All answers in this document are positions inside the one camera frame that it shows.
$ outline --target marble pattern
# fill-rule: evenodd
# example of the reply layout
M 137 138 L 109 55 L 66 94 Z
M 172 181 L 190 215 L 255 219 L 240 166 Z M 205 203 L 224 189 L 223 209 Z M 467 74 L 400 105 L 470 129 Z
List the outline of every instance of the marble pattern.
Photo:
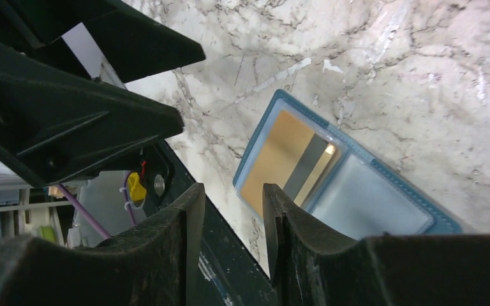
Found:
M 171 146 L 264 270 L 232 177 L 278 88 L 490 232 L 490 0 L 125 2 L 204 47 L 128 89 L 180 110 Z

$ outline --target gold card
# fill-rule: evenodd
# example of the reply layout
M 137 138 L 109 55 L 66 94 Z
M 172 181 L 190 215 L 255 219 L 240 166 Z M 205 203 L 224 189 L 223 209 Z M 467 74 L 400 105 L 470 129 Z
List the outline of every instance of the gold card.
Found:
M 262 216 L 262 187 L 277 184 L 301 206 L 319 178 L 333 168 L 341 153 L 320 138 L 307 124 L 287 111 L 275 120 L 255 163 L 243 183 L 240 194 Z

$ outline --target card holder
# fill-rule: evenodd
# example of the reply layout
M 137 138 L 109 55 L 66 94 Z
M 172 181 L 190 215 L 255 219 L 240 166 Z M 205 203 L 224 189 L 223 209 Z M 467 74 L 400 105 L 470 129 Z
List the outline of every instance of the card holder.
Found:
M 460 233 L 460 225 L 363 146 L 282 90 L 276 91 L 234 177 L 262 217 L 275 183 L 302 209 L 352 238 Z

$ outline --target cable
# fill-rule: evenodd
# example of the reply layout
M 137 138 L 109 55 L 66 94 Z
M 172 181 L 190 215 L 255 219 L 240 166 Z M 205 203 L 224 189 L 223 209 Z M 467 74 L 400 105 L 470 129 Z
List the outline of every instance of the cable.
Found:
M 57 188 L 63 193 L 64 197 L 70 201 L 72 206 L 77 209 L 87 222 L 102 236 L 104 239 L 110 238 L 112 235 L 85 209 L 85 207 L 70 193 L 70 191 L 62 184 L 58 184 Z
M 128 178 L 132 174 L 132 171 L 128 171 L 127 174 L 125 175 L 125 180 L 123 182 L 123 188 L 121 191 L 123 192 L 123 195 L 125 197 L 125 209 L 128 212 L 128 217 L 130 219 L 130 223 L 134 226 L 136 225 L 136 218 L 134 218 L 134 213 L 132 212 L 132 201 L 130 200 L 128 196 Z

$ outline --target blue card holder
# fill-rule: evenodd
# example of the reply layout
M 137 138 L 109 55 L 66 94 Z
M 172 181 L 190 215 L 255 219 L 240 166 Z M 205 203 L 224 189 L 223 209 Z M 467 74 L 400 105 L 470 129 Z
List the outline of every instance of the blue card holder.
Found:
M 291 113 L 311 127 L 319 137 L 333 144 L 342 154 L 327 176 L 311 192 L 308 201 L 301 206 L 311 215 L 355 239 L 384 233 L 414 235 L 462 232 L 460 224 L 425 194 L 346 133 L 282 90 L 275 92 L 243 154 L 233 181 L 238 195 L 282 111 Z

